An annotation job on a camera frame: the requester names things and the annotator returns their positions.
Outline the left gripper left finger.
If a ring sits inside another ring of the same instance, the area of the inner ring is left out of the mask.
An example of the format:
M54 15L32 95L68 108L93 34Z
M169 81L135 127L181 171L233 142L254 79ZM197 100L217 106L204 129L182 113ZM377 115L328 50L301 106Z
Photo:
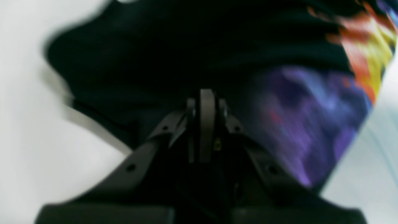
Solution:
M44 206L36 224L172 224L175 211L165 206L122 205L146 177L156 154L168 148L195 120L196 102L167 115L134 153L81 197Z

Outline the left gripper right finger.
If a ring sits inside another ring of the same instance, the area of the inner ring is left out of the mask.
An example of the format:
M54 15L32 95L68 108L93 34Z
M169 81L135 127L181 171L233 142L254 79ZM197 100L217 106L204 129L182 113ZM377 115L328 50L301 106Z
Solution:
M224 99L200 90L200 164L215 169L225 224L365 224L361 211L302 187L244 131Z

